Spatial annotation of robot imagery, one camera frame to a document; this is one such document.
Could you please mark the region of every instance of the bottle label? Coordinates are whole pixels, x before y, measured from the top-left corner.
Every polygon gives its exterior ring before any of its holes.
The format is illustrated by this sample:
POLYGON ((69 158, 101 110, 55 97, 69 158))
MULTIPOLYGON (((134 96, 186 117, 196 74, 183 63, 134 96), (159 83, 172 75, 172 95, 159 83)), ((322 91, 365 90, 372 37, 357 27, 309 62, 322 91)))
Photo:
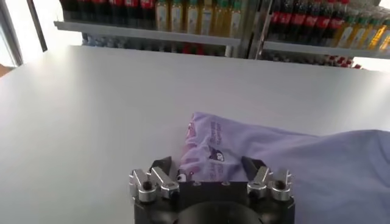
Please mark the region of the bottle label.
POLYGON ((352 40, 350 48, 356 48, 358 46, 358 43, 360 42, 365 31, 366 31, 365 28, 360 28, 358 30, 358 32, 356 33, 355 37, 352 40))
POLYGON ((363 42, 363 45, 362 45, 362 49, 367 49, 368 46, 370 45, 372 39, 374 38, 375 34, 377 34, 377 30, 371 30, 368 35, 367 35, 367 38, 364 40, 363 42))
POLYGON ((291 19, 291 13, 280 13, 279 14, 279 22, 282 24, 288 24, 291 19))
POLYGON ((124 5, 128 7, 138 7, 139 0, 125 0, 124 5))
POLYGON ((331 29, 336 30, 336 29, 340 28, 343 23, 344 23, 344 20, 334 18, 334 19, 330 20, 329 26, 331 29))
POLYGON ((181 31, 181 23, 182 23, 182 9, 179 7, 173 7, 171 11, 171 27, 173 32, 180 32, 181 31))
POLYGON ((167 21, 166 21, 166 7, 165 6, 157 6, 157 29, 158 30, 167 30, 167 21))
POLYGON ((232 20, 230 22, 230 37, 235 37, 237 32, 238 32, 238 28, 239 28, 239 21, 241 19, 241 14, 240 13, 233 13, 232 14, 232 20))
POLYGON ((344 31, 342 32, 341 38, 339 40, 339 43, 337 44, 337 47, 344 47, 346 44, 348 37, 351 35, 353 28, 352 27, 346 27, 344 31))
POLYGON ((141 0, 142 9, 152 9, 154 8, 154 0, 141 0))
POLYGON ((324 29, 324 28, 328 27, 329 21, 330 21, 329 18, 324 17, 324 16, 320 16, 317 19, 316 26, 324 29))
POLYGON ((291 23, 294 25, 302 25, 303 22, 305 21, 305 14, 293 14, 291 17, 291 23))
POLYGON ((210 32, 211 25, 211 10, 204 10, 202 12, 202 28, 200 30, 200 34, 208 35, 210 32))
POLYGON ((189 9, 188 18, 187 18, 187 32, 196 33, 196 24, 197 24, 197 9, 189 9))
POLYGON ((305 26, 314 26, 316 24, 318 17, 316 16, 307 16, 305 20, 305 26))

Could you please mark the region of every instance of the lavender shirt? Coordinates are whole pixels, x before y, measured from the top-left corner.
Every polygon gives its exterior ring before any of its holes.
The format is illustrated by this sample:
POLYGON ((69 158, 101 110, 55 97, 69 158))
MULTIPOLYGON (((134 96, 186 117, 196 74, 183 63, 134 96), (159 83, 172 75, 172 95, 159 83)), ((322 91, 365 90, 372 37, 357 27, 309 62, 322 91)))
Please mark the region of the lavender shirt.
POLYGON ((313 136, 194 113, 179 181, 247 181, 242 156, 293 175, 297 224, 390 224, 390 133, 313 136))

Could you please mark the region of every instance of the shelf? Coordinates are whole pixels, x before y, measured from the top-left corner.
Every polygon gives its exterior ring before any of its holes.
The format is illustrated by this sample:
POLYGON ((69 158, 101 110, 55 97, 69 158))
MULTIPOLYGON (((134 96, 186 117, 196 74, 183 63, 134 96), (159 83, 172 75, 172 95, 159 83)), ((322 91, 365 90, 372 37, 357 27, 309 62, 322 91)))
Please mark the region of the shelf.
POLYGON ((354 50, 335 47, 319 47, 302 44, 290 44, 274 41, 265 41, 263 49, 274 51, 298 52, 307 54, 327 54, 347 57, 384 58, 390 59, 390 54, 380 51, 354 50))
POLYGON ((82 22, 54 22, 58 30, 76 31, 97 35, 111 35, 121 37, 147 38, 154 40, 180 41, 189 43, 238 46, 240 39, 203 36, 188 33, 164 32, 157 30, 134 29, 109 25, 82 23, 82 22))

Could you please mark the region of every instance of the red bottle label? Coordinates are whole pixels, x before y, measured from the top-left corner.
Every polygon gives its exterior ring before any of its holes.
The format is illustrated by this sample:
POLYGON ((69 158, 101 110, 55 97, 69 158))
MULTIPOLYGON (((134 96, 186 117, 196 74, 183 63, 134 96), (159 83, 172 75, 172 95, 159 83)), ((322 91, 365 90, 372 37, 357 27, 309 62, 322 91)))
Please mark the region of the red bottle label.
POLYGON ((342 19, 331 19, 329 26, 331 29, 336 30, 336 29, 340 28, 343 23, 344 23, 344 20, 342 20, 342 19))
POLYGON ((302 23, 305 21, 305 14, 293 14, 291 17, 291 22, 294 25, 302 25, 302 23))
POLYGON ((291 13, 280 13, 279 14, 279 22, 282 24, 288 24, 291 19, 291 13))
POLYGON ((272 18, 271 18, 271 22, 272 23, 277 23, 278 22, 279 14, 280 14, 280 12, 273 12, 272 18))
POLYGON ((316 16, 307 16, 305 20, 305 26, 314 26, 316 24, 318 17, 316 16))
POLYGON ((317 26, 317 27, 320 27, 320 28, 326 28, 326 27, 328 27, 329 21, 330 21, 329 18, 320 16, 320 17, 317 19, 316 26, 317 26))
POLYGON ((142 9, 152 9, 154 8, 154 0, 141 0, 142 9))
POLYGON ((140 0, 125 0, 124 5, 128 7, 138 7, 138 3, 140 0))

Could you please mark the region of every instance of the plastic bottle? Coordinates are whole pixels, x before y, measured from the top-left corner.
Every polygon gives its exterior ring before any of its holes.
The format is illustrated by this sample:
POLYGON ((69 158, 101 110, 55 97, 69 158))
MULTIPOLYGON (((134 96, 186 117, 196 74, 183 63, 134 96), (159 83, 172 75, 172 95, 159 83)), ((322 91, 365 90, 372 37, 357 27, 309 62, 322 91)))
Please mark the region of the plastic bottle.
POLYGON ((306 15, 305 21, 303 22, 302 28, 299 31, 299 42, 306 43, 311 35, 314 25, 317 22, 319 14, 319 6, 321 0, 314 0, 309 2, 308 13, 306 15))
POLYGON ((199 33, 199 7, 197 6, 197 0, 190 0, 187 7, 186 16, 186 28, 187 33, 198 34, 199 33))
POLYGON ((127 9, 127 25, 140 27, 142 19, 140 0, 125 0, 124 5, 127 9))
POLYGON ((279 39, 284 40, 286 30, 293 14, 293 0, 282 0, 281 11, 278 19, 279 39))
POLYGON ((215 7, 215 21, 214 21, 214 32, 215 36, 225 36, 226 17, 229 12, 227 0, 218 0, 217 6, 215 7))
POLYGON ((156 4, 157 30, 169 30, 169 7, 165 0, 159 0, 156 4))
POLYGON ((141 0, 142 23, 141 27, 144 29, 155 29, 155 0, 141 0))
POLYGON ((200 18, 200 34, 201 35, 210 35, 212 30, 212 20, 214 16, 213 10, 213 1, 204 0, 204 5, 201 12, 200 18))
POLYGON ((347 16, 344 23, 338 29, 333 37, 332 47, 342 47, 346 44, 348 37, 352 33, 353 25, 355 24, 356 17, 359 11, 355 9, 348 8, 347 16))
POLYGON ((127 23, 127 12, 124 0, 110 0, 110 5, 112 8, 113 23, 117 25, 125 25, 127 23))
POLYGON ((314 25, 312 37, 310 40, 311 44, 314 45, 324 45, 322 42, 322 36, 324 35, 328 24, 330 22, 330 18, 333 14, 333 3, 335 0, 327 0, 324 1, 320 6, 319 16, 316 21, 316 25, 314 25))
POLYGON ((305 21, 306 11, 308 9, 307 4, 308 0, 297 0, 294 2, 291 24, 286 34, 287 40, 296 41, 298 39, 299 29, 305 21))
POLYGON ((268 27, 268 39, 276 40, 278 38, 278 19, 280 14, 280 0, 272 3, 272 16, 268 27))
POLYGON ((183 4, 181 0, 173 0, 171 7, 171 30, 181 32, 183 30, 183 4))
POLYGON ((238 34, 239 23, 241 21, 241 0, 236 0, 232 8, 229 37, 235 38, 238 34))
POLYGON ((352 33, 348 37, 347 42, 344 46, 340 47, 356 48, 360 39, 366 31, 366 26, 368 25, 369 18, 370 14, 368 12, 362 12, 358 17, 357 23, 354 25, 352 33))
POLYGON ((332 40, 337 32, 338 29, 342 26, 344 23, 344 18, 347 13, 347 6, 348 6, 349 0, 340 0, 335 4, 335 10, 333 11, 332 19, 329 22, 328 28, 326 29, 322 45, 325 46, 331 46, 332 40))

